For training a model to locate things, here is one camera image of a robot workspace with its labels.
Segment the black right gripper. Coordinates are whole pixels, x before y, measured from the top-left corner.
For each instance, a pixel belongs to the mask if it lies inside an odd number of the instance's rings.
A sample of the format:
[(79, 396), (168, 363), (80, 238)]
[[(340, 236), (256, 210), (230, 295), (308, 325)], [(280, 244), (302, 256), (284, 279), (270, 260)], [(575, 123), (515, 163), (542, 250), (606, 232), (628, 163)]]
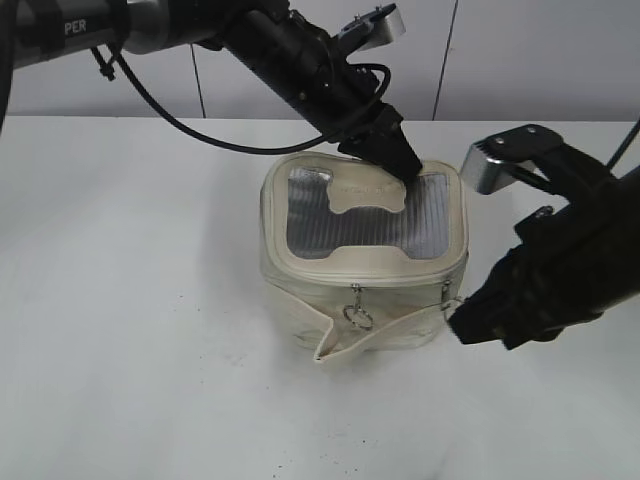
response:
[(550, 342), (639, 294), (638, 169), (616, 177), (569, 146), (537, 165), (568, 203), (516, 225), (517, 259), (500, 260), (448, 320), (465, 345)]

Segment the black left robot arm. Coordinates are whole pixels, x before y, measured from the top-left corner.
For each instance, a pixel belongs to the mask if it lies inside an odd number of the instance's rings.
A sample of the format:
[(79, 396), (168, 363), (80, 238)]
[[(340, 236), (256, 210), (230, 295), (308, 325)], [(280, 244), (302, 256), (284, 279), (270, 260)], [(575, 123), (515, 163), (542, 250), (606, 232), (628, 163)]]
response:
[(388, 67), (349, 62), (352, 53), (389, 44), (404, 31), (395, 4), (329, 34), (286, 1), (5, 1), (1, 5), (1, 95), (17, 69), (81, 51), (112, 78), (145, 55), (195, 44), (228, 51), (315, 130), (293, 152), (332, 143), (341, 153), (410, 183), (422, 164), (402, 117), (383, 99)]

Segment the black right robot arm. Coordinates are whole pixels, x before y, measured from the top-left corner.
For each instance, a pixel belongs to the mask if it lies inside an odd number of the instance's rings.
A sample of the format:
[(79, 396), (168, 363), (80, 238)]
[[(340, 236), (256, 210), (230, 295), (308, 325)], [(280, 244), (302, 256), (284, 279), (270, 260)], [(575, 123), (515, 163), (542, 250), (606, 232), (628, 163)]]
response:
[(548, 342), (639, 293), (639, 172), (615, 177), (563, 145), (535, 160), (567, 205), (514, 227), (520, 239), (448, 324), (463, 344)]

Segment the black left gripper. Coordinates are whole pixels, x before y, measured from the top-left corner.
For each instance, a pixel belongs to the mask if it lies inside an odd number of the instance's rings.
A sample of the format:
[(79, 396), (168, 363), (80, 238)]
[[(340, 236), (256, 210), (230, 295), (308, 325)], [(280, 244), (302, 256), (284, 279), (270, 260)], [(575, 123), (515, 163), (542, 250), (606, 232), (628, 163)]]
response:
[[(366, 112), (379, 81), (369, 66), (350, 64), (335, 36), (290, 10), (276, 21), (252, 10), (225, 33), (222, 45), (328, 140), (341, 141)], [(340, 153), (415, 180), (422, 162), (399, 122), (364, 126), (338, 144)]]

